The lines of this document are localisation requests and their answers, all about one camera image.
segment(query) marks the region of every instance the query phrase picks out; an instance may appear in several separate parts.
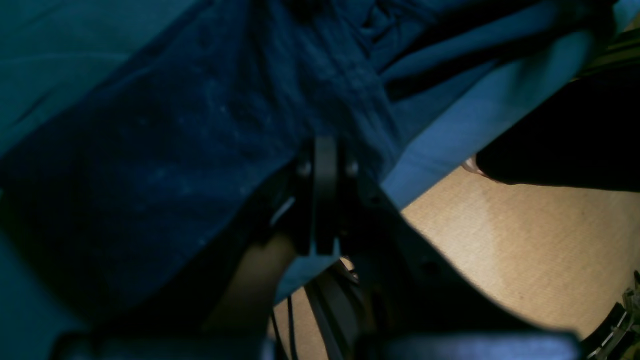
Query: beige carpet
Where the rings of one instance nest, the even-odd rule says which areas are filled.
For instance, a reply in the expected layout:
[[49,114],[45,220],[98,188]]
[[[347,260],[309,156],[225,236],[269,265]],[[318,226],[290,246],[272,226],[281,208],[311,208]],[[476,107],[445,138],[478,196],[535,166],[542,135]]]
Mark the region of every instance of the beige carpet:
[[[589,334],[640,268],[640,194],[496,184],[460,169],[404,210],[408,221],[499,304],[545,327]],[[301,360],[326,359],[303,291]],[[286,336],[286,305],[276,308]]]

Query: dark blue cloth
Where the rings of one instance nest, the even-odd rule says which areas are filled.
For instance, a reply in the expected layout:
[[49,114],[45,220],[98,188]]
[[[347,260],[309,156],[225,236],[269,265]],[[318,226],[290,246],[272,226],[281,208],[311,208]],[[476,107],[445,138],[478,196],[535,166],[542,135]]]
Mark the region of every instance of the dark blue cloth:
[[591,0],[200,1],[13,148],[0,187],[97,306],[88,311],[112,315],[215,242],[305,140],[345,138],[382,181],[478,79],[583,27],[600,29],[604,43],[611,9]]

